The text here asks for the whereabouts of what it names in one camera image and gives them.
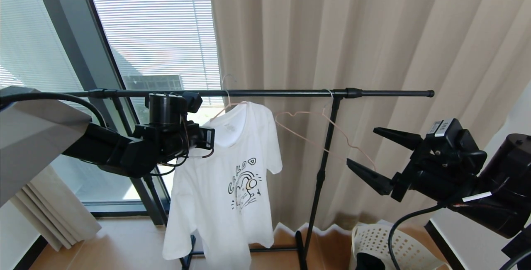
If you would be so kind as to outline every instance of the white cable tag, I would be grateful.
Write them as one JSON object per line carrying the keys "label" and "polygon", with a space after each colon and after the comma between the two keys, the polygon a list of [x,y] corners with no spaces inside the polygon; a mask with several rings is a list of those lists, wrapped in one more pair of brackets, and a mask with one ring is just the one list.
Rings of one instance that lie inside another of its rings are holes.
{"label": "white cable tag", "polygon": [[473,196],[463,197],[463,202],[470,202],[471,200],[480,199],[480,198],[484,198],[484,197],[491,196],[491,195],[492,193],[490,191],[487,191],[482,194],[476,194]]}

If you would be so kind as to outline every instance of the brown floor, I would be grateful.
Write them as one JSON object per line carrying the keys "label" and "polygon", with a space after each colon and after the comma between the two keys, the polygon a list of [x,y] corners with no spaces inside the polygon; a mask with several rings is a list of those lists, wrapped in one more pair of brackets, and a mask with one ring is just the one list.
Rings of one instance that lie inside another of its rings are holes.
{"label": "brown floor", "polygon": [[[47,246],[30,270],[178,270],[179,260],[161,257],[164,227],[153,226],[147,218],[100,219],[102,229],[95,238],[79,242],[69,250],[56,252]],[[433,240],[422,228],[401,227],[434,255],[443,259]],[[198,238],[195,250],[202,250]],[[294,238],[275,231],[275,246],[294,246]],[[307,264],[309,270],[345,270],[351,258],[351,238],[337,231],[312,235]],[[194,257],[191,270],[207,269],[203,257]],[[252,253],[252,270],[298,269],[296,251]]]}

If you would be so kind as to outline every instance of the curtain fold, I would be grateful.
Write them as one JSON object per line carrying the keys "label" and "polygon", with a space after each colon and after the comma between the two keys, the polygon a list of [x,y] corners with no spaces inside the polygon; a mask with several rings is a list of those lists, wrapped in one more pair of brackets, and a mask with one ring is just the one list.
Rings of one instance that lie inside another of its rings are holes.
{"label": "curtain fold", "polygon": [[51,166],[44,168],[10,200],[56,251],[88,240],[101,229]]}
{"label": "curtain fold", "polygon": [[[212,0],[222,75],[241,89],[434,89],[434,98],[343,100],[337,124],[392,177],[410,151],[372,133],[382,126],[424,134],[456,117],[484,147],[531,80],[531,0]],[[273,113],[321,111],[326,98],[253,98]],[[324,143],[327,122],[279,121]],[[284,169],[268,176],[273,223],[308,221],[321,153],[278,128]],[[332,151],[369,165],[339,131]],[[396,221],[433,202],[410,191],[379,196],[330,156],[315,225],[340,215]],[[426,217],[414,219],[419,223]]]}

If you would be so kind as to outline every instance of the wall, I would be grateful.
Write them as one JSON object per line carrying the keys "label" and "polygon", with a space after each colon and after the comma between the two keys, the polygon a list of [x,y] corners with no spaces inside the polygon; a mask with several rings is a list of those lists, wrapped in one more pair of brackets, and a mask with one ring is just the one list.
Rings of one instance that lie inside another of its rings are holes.
{"label": "wall", "polygon": [[0,208],[0,269],[12,270],[30,249],[39,233],[7,202]]}
{"label": "wall", "polygon": [[[527,85],[522,96],[514,104],[506,123],[485,147],[485,151],[489,155],[487,162],[508,134],[531,135],[530,119],[531,83]],[[476,224],[461,214],[445,209],[436,213],[431,221],[465,268],[471,270],[498,269],[508,260],[508,257],[501,252],[503,246],[508,243],[508,239]]]}

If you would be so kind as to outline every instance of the empty clothes hanger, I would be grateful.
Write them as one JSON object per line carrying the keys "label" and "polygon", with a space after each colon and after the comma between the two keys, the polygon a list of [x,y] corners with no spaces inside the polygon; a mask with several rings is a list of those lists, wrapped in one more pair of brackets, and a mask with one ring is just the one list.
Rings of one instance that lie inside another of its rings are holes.
{"label": "empty clothes hanger", "polygon": [[313,140],[309,140],[307,138],[305,138],[304,136],[298,134],[297,132],[294,132],[293,130],[291,130],[290,128],[287,128],[286,126],[284,126],[283,124],[279,123],[277,118],[279,115],[282,115],[282,114],[288,114],[290,115],[291,117],[294,117],[296,115],[298,115],[299,113],[304,113],[304,114],[316,114],[316,115],[320,115],[321,117],[324,117],[324,119],[326,119],[329,123],[331,123],[334,127],[336,127],[339,132],[341,132],[341,134],[343,134],[343,136],[347,139],[347,145],[353,149],[357,149],[358,151],[360,151],[365,157],[367,157],[367,159],[370,161],[370,163],[372,164],[374,170],[376,171],[376,165],[374,164],[374,161],[362,150],[360,149],[359,147],[356,147],[356,146],[353,146],[351,145],[351,142],[349,141],[348,139],[348,136],[347,134],[345,134],[345,132],[339,127],[337,126],[336,123],[334,123],[329,117],[327,117],[325,114],[324,114],[324,111],[326,110],[326,107],[332,103],[334,101],[334,95],[332,94],[332,91],[328,90],[327,91],[330,93],[330,96],[332,97],[332,100],[330,102],[327,102],[326,105],[323,107],[323,111],[321,113],[318,113],[318,112],[314,112],[314,111],[297,111],[296,113],[290,113],[290,112],[287,112],[287,111],[284,111],[284,112],[279,112],[275,115],[275,123],[277,123],[279,126],[281,126],[282,128],[288,130],[289,132],[291,132],[292,134],[304,139],[305,141],[307,141],[308,143],[311,143],[313,144],[315,147],[319,148],[319,149],[322,149],[323,151],[326,151],[327,153],[329,153],[330,155],[342,160],[342,161],[346,161],[347,158],[346,157],[341,157],[341,155],[338,155],[337,153],[334,153],[330,150],[327,150],[323,147],[321,147],[319,144],[317,144],[315,141]]}
{"label": "empty clothes hanger", "polygon": [[[224,75],[223,78],[222,78],[222,89],[224,89],[224,87],[223,87],[223,83],[224,83],[225,78],[226,78],[227,76],[230,76],[230,77],[233,79],[233,81],[236,82],[236,80],[234,79],[234,76],[232,76],[231,74],[226,74],[226,75]],[[231,106],[235,106],[235,105],[239,105],[239,104],[247,104],[247,102],[245,102],[245,101],[241,101],[241,102],[237,102],[237,103],[232,103],[232,102],[231,102],[231,94],[229,94],[229,91],[228,91],[227,89],[224,89],[224,91],[227,92],[227,99],[228,99],[229,104],[227,104],[227,106],[225,106],[225,107],[224,107],[220,112],[218,112],[218,113],[217,113],[212,119],[210,119],[211,121],[212,121],[213,119],[216,119],[216,117],[218,117],[222,112],[224,112],[227,108],[229,108],[229,107],[231,107]]]}

